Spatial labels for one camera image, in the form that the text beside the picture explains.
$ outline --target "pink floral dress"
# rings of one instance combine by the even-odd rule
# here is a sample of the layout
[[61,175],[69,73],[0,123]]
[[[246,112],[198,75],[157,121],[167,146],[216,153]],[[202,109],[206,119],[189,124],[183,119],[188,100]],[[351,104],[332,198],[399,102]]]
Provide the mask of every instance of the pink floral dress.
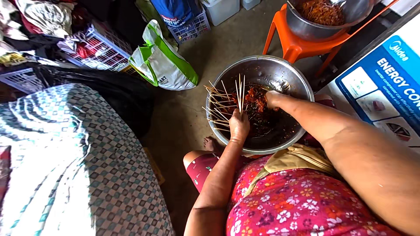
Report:
[[227,235],[399,235],[378,222],[347,184],[316,170],[271,173],[243,197],[269,157],[239,172],[229,204]]

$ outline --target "gray floor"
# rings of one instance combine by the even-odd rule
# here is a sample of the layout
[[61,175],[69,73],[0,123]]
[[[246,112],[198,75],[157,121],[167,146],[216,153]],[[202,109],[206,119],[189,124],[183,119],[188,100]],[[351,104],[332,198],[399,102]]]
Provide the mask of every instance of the gray floor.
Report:
[[[186,91],[156,88],[152,126],[142,144],[148,147],[162,171],[165,183],[161,186],[171,220],[178,235],[183,235],[191,207],[198,196],[194,184],[184,170],[183,156],[203,148],[203,139],[214,136],[201,108],[207,95],[204,84],[236,60],[263,52],[274,13],[285,0],[263,0],[251,10],[242,8],[237,14],[212,26],[211,31],[183,43],[179,53],[200,76],[199,85]],[[273,38],[268,54],[281,57],[278,35]],[[320,65],[318,57],[295,63],[309,79]]]

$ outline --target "checkered blanket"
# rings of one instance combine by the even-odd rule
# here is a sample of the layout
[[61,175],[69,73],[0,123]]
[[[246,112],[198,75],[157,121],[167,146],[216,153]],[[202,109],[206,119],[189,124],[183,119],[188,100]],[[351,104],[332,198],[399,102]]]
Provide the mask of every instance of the checkered blanket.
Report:
[[140,142],[89,87],[0,104],[0,146],[9,145],[0,235],[174,235]]

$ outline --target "woman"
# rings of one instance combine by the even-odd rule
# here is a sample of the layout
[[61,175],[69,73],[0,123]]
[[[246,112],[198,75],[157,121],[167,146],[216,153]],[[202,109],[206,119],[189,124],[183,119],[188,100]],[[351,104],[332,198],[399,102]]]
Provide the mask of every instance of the woman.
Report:
[[318,140],[345,182],[313,168],[296,168],[268,173],[249,191],[270,155],[239,169],[249,121],[236,109],[221,155],[207,138],[207,151],[184,157],[187,172],[196,186],[202,185],[185,235],[420,235],[417,154],[333,108],[274,91],[266,100]]

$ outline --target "shopping bag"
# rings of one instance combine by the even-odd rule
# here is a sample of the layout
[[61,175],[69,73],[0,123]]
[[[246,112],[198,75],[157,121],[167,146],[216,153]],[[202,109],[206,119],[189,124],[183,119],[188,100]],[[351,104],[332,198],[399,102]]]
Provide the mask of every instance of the shopping bag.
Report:
[[179,27],[192,20],[198,14],[195,0],[150,0],[163,22],[169,27]]
[[197,86],[198,75],[163,38],[156,20],[148,23],[143,39],[145,47],[138,47],[129,62],[144,79],[168,90],[185,90]]

